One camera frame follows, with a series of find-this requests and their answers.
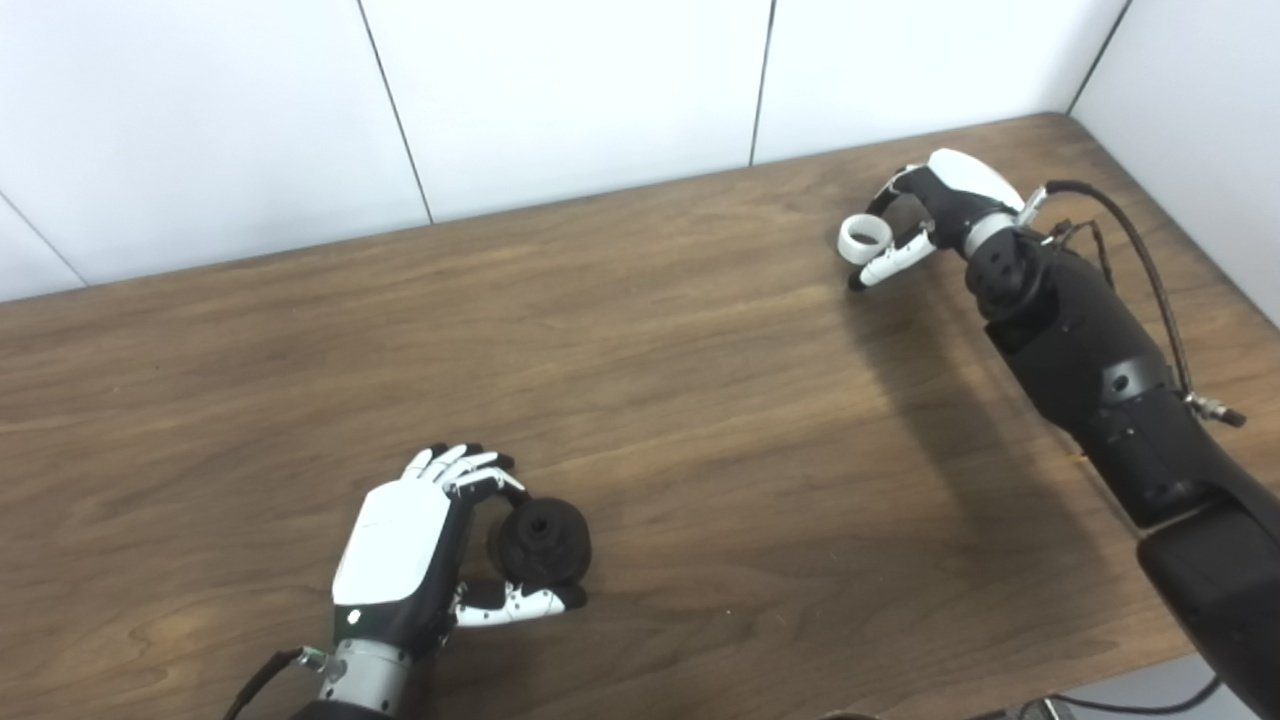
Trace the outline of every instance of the black roller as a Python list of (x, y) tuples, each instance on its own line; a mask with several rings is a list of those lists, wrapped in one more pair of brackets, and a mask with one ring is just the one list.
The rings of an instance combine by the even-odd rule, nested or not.
[(563, 500), (530, 500), (494, 527), (489, 559), (512, 583), (575, 584), (591, 565), (586, 518)]

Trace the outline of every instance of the white robotic hand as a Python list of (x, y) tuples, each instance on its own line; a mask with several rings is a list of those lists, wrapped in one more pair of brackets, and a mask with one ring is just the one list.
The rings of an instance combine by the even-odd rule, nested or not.
[[(591, 560), (586, 520), (564, 501), (532, 500), (512, 466), (479, 445), (433, 445), (365, 496), (333, 580), (338, 651), (306, 712), (329, 717), (340, 706), (343, 717), (394, 716), (408, 669), (453, 628), (586, 603), (577, 584)], [(475, 506), (495, 496), (513, 509), (488, 543), (502, 579), (461, 582)]]
[[(895, 237), (881, 215), (904, 195), (918, 199), (929, 218)], [(964, 152), (937, 150), (923, 165), (906, 165), (895, 173), (865, 213), (841, 223), (836, 247), (858, 265), (849, 287), (867, 290), (934, 250), (959, 250), (968, 256), (977, 243), (1014, 224), (1023, 208), (1021, 196), (1000, 173)]]

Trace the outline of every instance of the robotic hand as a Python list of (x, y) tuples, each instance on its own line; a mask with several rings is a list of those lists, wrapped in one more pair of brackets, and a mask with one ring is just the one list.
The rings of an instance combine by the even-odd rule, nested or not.
[[(1057, 192), (1093, 197), (1120, 222), (1169, 331), (1164, 352), (1115, 293), (1110, 273), (1029, 223)], [(895, 234), (882, 219), (901, 196), (928, 219)], [(1103, 249), (1101, 233), (1094, 240)], [(899, 170), (837, 249), (859, 269), (850, 288), (906, 270), (934, 250), (968, 261), (965, 286), (986, 333), (1039, 414), (1080, 445), (1139, 529), (1138, 561), (1219, 676), (1265, 720), (1280, 720), (1280, 501), (1201, 420), (1245, 418), (1198, 396), (1160, 275), (1124, 211), (1097, 188), (1051, 181), (1024, 202), (979, 160), (954, 150)], [(1100, 261), (1106, 269), (1105, 255)]]
[[(412, 665), (444, 647), (454, 628), (582, 607), (586, 520), (564, 501), (532, 500), (507, 471), (512, 465), (479, 445), (434, 445), (399, 479), (371, 489), (333, 580), (337, 652), (276, 653), (225, 720), (293, 662), (324, 678), (317, 700), (293, 720), (385, 720), (399, 710)], [(502, 579), (460, 582), (475, 507), (490, 497), (512, 506), (488, 543)]]

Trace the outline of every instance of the wooden table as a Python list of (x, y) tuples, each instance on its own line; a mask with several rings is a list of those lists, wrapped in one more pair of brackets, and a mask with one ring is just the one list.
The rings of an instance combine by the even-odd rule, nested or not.
[(219, 717), (328, 642), (362, 495), (438, 439), (596, 553), (586, 610), (458, 632), (428, 716), (960, 719), (1187, 652), (961, 261), (845, 291), (837, 224), (940, 146), (1121, 200), (1280, 489), (1280, 336), (1074, 122), (996, 123), (0, 306), (0, 717)]

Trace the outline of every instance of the white cylindrical object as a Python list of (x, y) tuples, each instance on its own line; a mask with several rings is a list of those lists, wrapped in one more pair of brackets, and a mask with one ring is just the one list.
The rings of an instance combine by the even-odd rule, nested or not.
[(876, 215), (850, 215), (836, 233), (836, 250), (855, 265), (870, 263), (890, 242), (893, 242), (893, 231)]

